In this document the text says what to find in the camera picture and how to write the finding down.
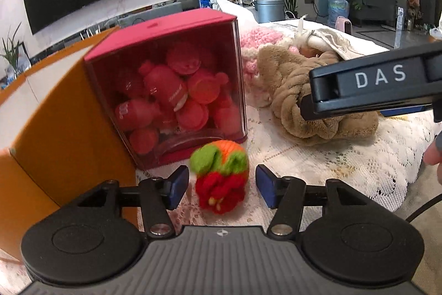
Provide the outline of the person right hand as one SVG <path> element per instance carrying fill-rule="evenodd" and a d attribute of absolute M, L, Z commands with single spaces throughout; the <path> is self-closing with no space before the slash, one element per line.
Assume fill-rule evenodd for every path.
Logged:
<path fill-rule="evenodd" d="M 442 132 L 440 132 L 429 145 L 423 155 L 426 165 L 437 165 L 438 182 L 442 184 Z"/>

